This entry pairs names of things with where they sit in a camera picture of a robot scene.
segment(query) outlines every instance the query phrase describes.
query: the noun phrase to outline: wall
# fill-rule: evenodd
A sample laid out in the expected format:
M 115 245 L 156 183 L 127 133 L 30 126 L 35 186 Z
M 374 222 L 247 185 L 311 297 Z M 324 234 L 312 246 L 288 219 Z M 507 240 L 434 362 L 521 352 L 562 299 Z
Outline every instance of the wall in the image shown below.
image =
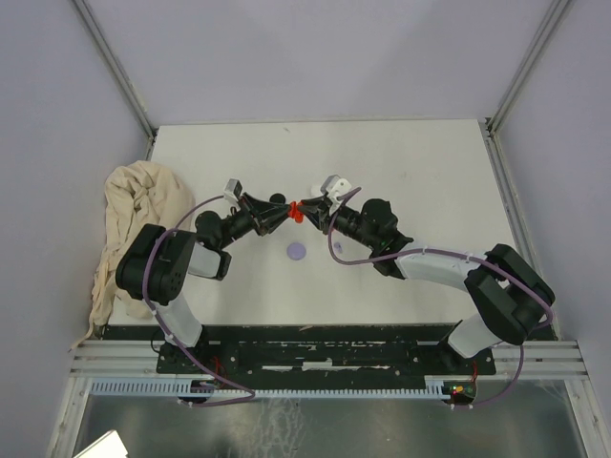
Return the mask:
M 550 0 L 90 0 L 157 126 L 483 118 Z
M 501 132 L 563 333 L 611 425 L 611 3 L 575 2 Z
M 86 330 L 105 177 L 145 138 L 66 0 L 0 14 L 0 455 L 43 456 Z

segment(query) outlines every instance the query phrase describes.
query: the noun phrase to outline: crumpled fabric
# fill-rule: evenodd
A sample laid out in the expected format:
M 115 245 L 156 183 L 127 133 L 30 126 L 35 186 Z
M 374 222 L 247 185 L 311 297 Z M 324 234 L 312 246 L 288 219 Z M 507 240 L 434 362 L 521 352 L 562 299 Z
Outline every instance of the crumpled fabric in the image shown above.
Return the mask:
M 104 194 L 108 202 L 106 245 L 95 270 L 89 330 L 73 348 L 88 339 L 95 326 L 108 322 L 115 296 L 125 303 L 128 315 L 151 317 L 143 301 L 132 299 L 116 287 L 116 267 L 144 224 L 174 227 L 194 206 L 193 194 L 180 178 L 167 167 L 144 160 L 117 167 L 106 179 Z M 191 219 L 187 219 L 181 227 L 188 229 L 190 223 Z

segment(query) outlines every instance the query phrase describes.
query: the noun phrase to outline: purple disc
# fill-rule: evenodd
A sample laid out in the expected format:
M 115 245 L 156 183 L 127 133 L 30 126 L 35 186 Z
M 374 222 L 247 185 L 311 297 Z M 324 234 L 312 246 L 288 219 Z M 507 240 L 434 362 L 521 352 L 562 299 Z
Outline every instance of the purple disc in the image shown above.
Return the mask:
M 286 247 L 286 255 L 292 260 L 302 260 L 306 257 L 306 248 L 298 241 L 295 241 Z

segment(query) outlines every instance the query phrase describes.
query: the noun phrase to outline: pink cable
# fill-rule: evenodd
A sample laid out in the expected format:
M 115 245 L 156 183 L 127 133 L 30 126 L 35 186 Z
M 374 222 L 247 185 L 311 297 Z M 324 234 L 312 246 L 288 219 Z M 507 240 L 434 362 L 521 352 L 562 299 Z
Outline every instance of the pink cable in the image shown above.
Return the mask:
M 151 250 L 151 254 L 149 255 L 149 259 L 146 261 L 146 267 L 144 268 L 144 278 L 142 279 L 142 298 L 144 299 L 144 302 L 146 302 L 146 304 L 151 309 L 151 312 L 153 312 L 153 316 L 158 321 L 159 327 L 163 330 L 165 335 L 166 336 L 173 336 L 172 340 L 174 341 L 176 346 L 182 351 L 182 353 L 184 353 L 184 355 L 191 361 L 191 363 L 193 363 L 196 367 L 201 369 L 204 373 L 212 376 L 214 379 L 218 380 L 219 382 L 221 382 L 223 384 L 227 384 L 227 385 L 233 386 L 236 389 L 240 389 L 240 390 L 245 391 L 245 392 L 248 393 L 248 396 L 244 396 L 242 398 L 227 399 L 227 400 L 224 400 L 224 401 L 217 401 L 217 402 L 214 402 L 214 403 L 206 402 L 206 403 L 203 403 L 203 404 L 195 404 L 194 405 L 194 404 L 183 402 L 183 404 L 186 404 L 186 405 L 189 405 L 189 406 L 197 406 L 197 407 L 229 406 L 231 404 L 246 403 L 246 402 L 252 400 L 255 397 L 255 391 L 254 390 L 252 390 L 250 388 L 247 388 L 246 386 L 242 386 L 240 384 L 232 382 L 232 381 L 230 381 L 228 379 L 225 379 L 223 376 L 214 373 L 212 370 L 210 370 L 205 365 L 200 363 L 200 361 L 198 361 L 198 359 L 195 356 L 193 356 L 193 354 L 188 350 L 186 345 L 184 343 L 182 343 L 179 339 L 174 337 L 174 335 L 172 333 L 172 330 L 168 327 L 168 325 L 165 323 L 165 321 L 163 320 L 161 315 L 157 312 L 157 308 L 155 307 L 155 305 L 151 302 L 151 298 L 149 298 L 149 293 L 148 293 L 148 289 L 149 289 L 149 277 L 151 276 L 151 267 L 153 266 L 153 260 L 155 259 L 155 255 L 157 254 L 157 251 L 159 250 L 159 248 L 160 248 L 161 244 L 163 243 L 163 241 L 165 239 L 167 239 L 167 237 L 170 234 L 174 234 L 175 232 L 177 232 L 179 230 L 180 225 L 183 224 L 184 221 L 187 218 L 189 218 L 189 216 L 193 212 L 195 212 L 196 210 L 198 210 L 202 206 L 204 206 L 204 205 L 206 205 L 206 204 L 208 204 L 208 203 L 210 203 L 210 202 L 212 202 L 214 200 L 219 200 L 220 198 L 222 198 L 222 196 L 216 196 L 215 198 L 210 198 L 210 199 L 205 200 L 204 202 L 196 205 L 191 210 L 189 210 L 184 217 L 182 217 L 180 219 L 180 221 L 178 222 L 176 227 L 168 229 L 163 234 L 161 234 L 161 236 L 156 240 L 155 245 L 153 246 L 153 250 Z
M 514 284 L 519 289 L 521 289 L 524 293 L 526 293 L 529 297 L 531 297 L 533 300 L 535 300 L 541 306 L 541 308 L 545 312 L 546 319 L 545 319 L 544 322 L 539 323 L 537 325 L 536 329 L 539 329 L 539 328 L 542 328 L 544 326 L 547 326 L 547 325 L 549 325 L 552 322 L 552 320 L 554 319 L 554 311 L 552 310 L 552 307 L 550 307 L 550 305 L 547 302 L 545 302 L 535 291 L 533 291 L 531 288 L 526 286 L 523 282 L 518 280 L 513 275 L 509 274 L 508 272 L 505 272 L 500 267 L 498 267 L 498 266 L 496 266 L 496 265 L 494 265 L 494 264 L 492 264 L 492 263 L 490 263 L 490 262 L 488 262 L 486 260 L 483 260 L 481 258 L 472 257 L 472 256 L 469 256 L 469 255 L 465 255 L 464 253 L 458 253 L 458 252 L 455 252 L 455 251 L 439 250 L 439 249 L 435 249 L 435 248 L 425 248 L 425 249 L 423 249 L 423 248 L 415 248 L 415 249 L 412 249 L 412 250 L 400 251 L 398 253 L 392 253 L 392 254 L 389 254 L 389 255 L 378 256 L 377 258 L 368 258 L 366 260 L 342 260 L 342 259 L 338 258 L 337 255 L 335 254 L 334 250 L 333 250 L 333 239 L 331 237 L 331 234 L 333 232 L 333 226 L 335 225 L 335 220 L 337 219 L 337 215 L 339 214 L 339 209 L 342 208 L 343 206 L 345 206 L 348 203 L 348 201 L 351 198 L 353 198 L 354 195 L 356 195 L 359 191 L 361 191 L 360 187 L 354 188 L 349 193 L 341 196 L 340 200 L 342 202 L 340 203 L 340 207 L 333 214 L 333 217 L 331 218 L 331 223 L 329 225 L 328 234 L 327 234 L 327 246 L 328 246 L 328 252 L 330 253 L 331 257 L 336 262 L 339 262 L 340 264 L 343 264 L 343 265 L 360 265 L 360 264 L 368 264 L 368 263 L 372 263 L 372 262 L 378 262 L 380 260 L 396 260 L 397 258 L 401 258 L 403 256 L 415 255 L 415 254 L 420 254 L 420 255 L 432 254 L 432 255 L 446 256 L 446 257 L 450 257 L 450 258 L 458 258 L 460 260 L 472 260 L 473 262 L 477 262 L 478 264 L 481 264 L 484 267 L 486 267 L 486 268 L 496 272 L 498 275 L 500 275 L 504 279 L 508 280 L 511 284 Z M 495 396 L 493 396 L 490 399 L 487 399 L 485 401 L 481 401 L 479 403 L 473 403 L 473 404 L 471 404 L 469 406 L 455 406 L 455 407 L 457 407 L 457 408 L 473 408 L 474 406 L 485 406 L 485 405 L 491 404 L 493 402 L 499 401 L 500 399 L 504 398 L 507 394 L 509 394 L 511 391 L 513 391 L 513 389 L 516 386 L 517 379 L 519 379 L 519 375 L 522 372 L 522 367 L 524 367 L 524 347 L 522 345 L 520 345 L 519 346 L 519 363 L 517 365 L 516 374 L 514 375 L 514 378 L 512 379 L 512 381 L 509 382 L 509 384 L 507 386 L 505 386 L 505 388 L 500 393 L 496 394 Z

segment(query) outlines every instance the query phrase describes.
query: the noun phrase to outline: black cable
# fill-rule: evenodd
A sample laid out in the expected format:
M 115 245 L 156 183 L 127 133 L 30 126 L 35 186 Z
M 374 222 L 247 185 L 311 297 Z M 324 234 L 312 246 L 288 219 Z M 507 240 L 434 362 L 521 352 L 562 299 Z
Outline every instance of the black cable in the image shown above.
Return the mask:
M 155 350 L 155 347 L 153 346 L 153 340 L 155 339 L 155 336 L 159 333 L 159 331 L 161 331 L 161 328 L 158 327 L 157 329 L 155 329 L 155 331 L 153 331 L 153 334 L 151 334 L 151 349 L 156 352 L 157 354 L 159 354 L 159 352 L 157 350 Z

